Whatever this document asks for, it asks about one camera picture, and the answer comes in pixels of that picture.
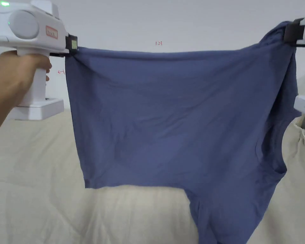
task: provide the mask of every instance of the red label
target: red label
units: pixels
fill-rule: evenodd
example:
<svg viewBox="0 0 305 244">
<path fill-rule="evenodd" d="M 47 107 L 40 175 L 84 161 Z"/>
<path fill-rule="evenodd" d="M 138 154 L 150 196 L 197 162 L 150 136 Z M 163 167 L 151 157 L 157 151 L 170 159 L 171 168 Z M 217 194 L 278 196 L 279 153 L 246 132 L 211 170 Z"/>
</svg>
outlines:
<svg viewBox="0 0 305 244">
<path fill-rule="evenodd" d="M 58 31 L 52 27 L 46 26 L 46 35 L 49 37 L 53 37 L 55 39 L 58 38 Z"/>
</svg>

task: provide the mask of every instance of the blue t-shirt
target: blue t-shirt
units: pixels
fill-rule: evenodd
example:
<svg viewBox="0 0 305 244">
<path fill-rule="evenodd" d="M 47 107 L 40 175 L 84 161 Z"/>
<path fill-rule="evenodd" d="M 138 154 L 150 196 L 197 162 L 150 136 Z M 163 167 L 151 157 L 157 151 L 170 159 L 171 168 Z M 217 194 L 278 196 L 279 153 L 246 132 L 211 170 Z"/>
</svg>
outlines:
<svg viewBox="0 0 305 244">
<path fill-rule="evenodd" d="M 281 141 L 299 116 L 286 25 L 236 51 L 66 58 L 85 186 L 182 188 L 200 244 L 246 243 L 286 173 Z"/>
</svg>

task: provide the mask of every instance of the beige bedsheet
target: beige bedsheet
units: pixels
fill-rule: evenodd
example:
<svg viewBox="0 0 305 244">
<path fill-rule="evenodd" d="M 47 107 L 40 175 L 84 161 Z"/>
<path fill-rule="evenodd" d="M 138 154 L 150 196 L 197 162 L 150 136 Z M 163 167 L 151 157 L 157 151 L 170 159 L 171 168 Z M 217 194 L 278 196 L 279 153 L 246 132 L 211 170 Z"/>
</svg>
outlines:
<svg viewBox="0 0 305 244">
<path fill-rule="evenodd" d="M 305 132 L 283 141 L 288 173 L 249 244 L 305 244 Z M 0 244 L 195 244 L 184 192 L 84 189 L 71 114 L 0 129 Z"/>
</svg>

